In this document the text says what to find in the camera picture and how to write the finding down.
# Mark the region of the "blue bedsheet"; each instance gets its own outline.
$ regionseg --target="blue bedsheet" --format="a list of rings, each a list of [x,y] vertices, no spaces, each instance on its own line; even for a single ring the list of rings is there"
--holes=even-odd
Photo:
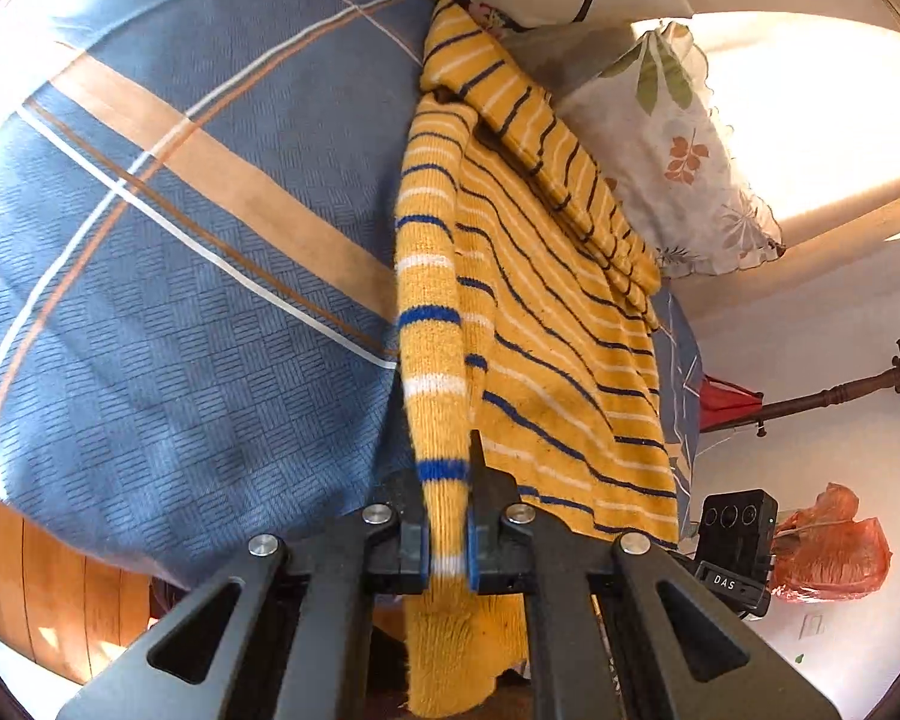
[[[0,128],[0,498],[182,586],[360,506],[412,462],[392,203],[430,2],[10,7],[65,61]],[[655,304],[689,490],[696,344]]]

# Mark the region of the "orange plastic bag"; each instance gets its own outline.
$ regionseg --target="orange plastic bag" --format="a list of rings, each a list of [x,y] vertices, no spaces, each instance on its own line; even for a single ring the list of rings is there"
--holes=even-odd
[[[809,509],[776,527],[770,592],[788,601],[849,601],[879,590],[890,571],[880,521],[854,522],[860,499],[829,484]]]

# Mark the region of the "silver bolt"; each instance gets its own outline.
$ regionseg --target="silver bolt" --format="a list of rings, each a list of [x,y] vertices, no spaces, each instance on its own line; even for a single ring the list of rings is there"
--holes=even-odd
[[[247,549],[250,550],[250,555],[255,555],[256,557],[267,557],[272,555],[277,551],[279,546],[280,541],[276,536],[271,536],[269,533],[260,533],[260,536],[254,536],[250,540],[250,543],[247,543]]]
[[[383,525],[390,522],[394,510],[385,503],[371,503],[364,509],[364,522],[367,525]]]
[[[628,555],[646,555],[650,552],[650,540],[643,533],[624,533],[620,536],[620,546]]]
[[[506,507],[506,519],[514,525],[529,525],[536,517],[536,509],[529,503],[511,503]]]

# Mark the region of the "triangular cutout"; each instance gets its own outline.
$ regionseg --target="triangular cutout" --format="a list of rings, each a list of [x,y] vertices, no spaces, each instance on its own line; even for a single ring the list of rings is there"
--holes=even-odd
[[[146,661],[191,685],[202,683],[210,671],[240,591],[240,584],[228,581],[206,604],[154,646]]]
[[[748,663],[749,655],[717,623],[708,619],[679,587],[669,581],[660,581],[656,592],[670,618],[690,674],[697,682],[708,683]]]

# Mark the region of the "yellow striped sweater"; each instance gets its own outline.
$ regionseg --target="yellow striped sweater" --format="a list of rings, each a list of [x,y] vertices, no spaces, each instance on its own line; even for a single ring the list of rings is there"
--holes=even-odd
[[[674,546],[648,295],[659,273],[547,95],[452,1],[426,43],[396,205],[400,355],[431,519],[408,598],[410,710],[480,703],[526,657],[519,597],[466,579],[469,431],[579,533]]]

